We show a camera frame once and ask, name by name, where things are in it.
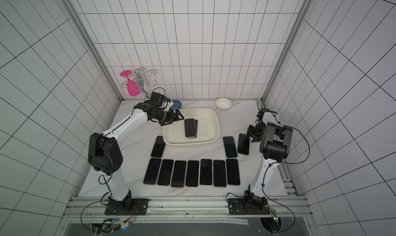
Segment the pink stack phone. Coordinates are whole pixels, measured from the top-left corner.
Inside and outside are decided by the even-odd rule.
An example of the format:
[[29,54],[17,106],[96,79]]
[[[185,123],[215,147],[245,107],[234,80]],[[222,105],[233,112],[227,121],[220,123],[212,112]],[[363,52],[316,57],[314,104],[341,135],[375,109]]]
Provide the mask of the pink stack phone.
[[193,138],[196,134],[195,132],[195,125],[194,125],[194,118],[188,118],[184,120],[185,126],[185,137],[186,138]]

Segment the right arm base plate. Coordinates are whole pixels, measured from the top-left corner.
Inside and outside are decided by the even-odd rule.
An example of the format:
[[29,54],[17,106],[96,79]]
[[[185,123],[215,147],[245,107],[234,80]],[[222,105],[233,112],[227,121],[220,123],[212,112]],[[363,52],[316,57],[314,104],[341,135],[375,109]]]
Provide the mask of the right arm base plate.
[[230,215],[269,215],[271,209],[265,198],[246,202],[243,198],[228,198],[228,210]]

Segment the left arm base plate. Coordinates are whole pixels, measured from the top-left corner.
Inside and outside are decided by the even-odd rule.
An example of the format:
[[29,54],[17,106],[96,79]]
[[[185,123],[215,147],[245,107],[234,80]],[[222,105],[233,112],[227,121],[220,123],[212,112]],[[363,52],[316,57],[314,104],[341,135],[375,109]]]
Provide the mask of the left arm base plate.
[[129,199],[125,201],[115,201],[109,199],[105,215],[146,215],[149,200],[144,199]]

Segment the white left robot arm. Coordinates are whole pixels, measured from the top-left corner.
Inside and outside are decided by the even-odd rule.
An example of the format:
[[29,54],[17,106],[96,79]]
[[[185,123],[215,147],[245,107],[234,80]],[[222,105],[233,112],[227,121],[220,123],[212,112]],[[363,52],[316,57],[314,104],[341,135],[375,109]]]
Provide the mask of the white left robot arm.
[[131,190],[126,186],[121,171],[124,159],[121,146],[146,122],[167,126],[184,120],[179,109],[172,109],[172,105],[171,101],[165,106],[148,100],[138,103],[116,125],[90,136],[88,163],[100,173],[99,180],[103,180],[102,184],[109,191],[106,215],[129,215],[135,209]]

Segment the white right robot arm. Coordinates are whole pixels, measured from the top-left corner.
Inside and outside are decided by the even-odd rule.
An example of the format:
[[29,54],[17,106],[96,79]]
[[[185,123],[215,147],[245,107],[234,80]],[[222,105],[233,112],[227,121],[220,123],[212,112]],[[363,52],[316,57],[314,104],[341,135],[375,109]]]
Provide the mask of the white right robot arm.
[[239,149],[248,148],[250,143],[259,143],[262,155],[256,177],[242,197],[244,209],[252,206],[259,212],[271,211],[266,196],[267,186],[275,168],[289,155],[292,134],[293,128],[283,125],[277,112],[260,109],[255,125],[250,125],[239,141]]

